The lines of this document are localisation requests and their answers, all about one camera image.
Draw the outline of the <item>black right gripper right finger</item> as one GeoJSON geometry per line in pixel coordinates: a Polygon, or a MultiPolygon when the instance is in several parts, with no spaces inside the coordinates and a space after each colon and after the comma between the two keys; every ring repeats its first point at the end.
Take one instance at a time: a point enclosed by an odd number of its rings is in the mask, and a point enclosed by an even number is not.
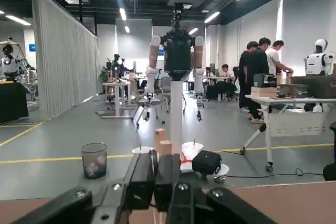
{"type": "Polygon", "coordinates": [[[155,205],[166,223],[275,223],[229,189],[204,192],[182,182],[177,154],[161,156],[155,174],[155,205]]]}

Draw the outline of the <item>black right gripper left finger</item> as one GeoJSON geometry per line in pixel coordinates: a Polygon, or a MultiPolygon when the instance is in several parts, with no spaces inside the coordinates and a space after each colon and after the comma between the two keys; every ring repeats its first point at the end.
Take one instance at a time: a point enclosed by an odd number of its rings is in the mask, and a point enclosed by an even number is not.
{"type": "Polygon", "coordinates": [[[15,223],[129,223],[133,210],[148,209],[154,190],[154,158],[135,154],[122,180],[92,191],[75,187],[15,220],[15,223]]]}

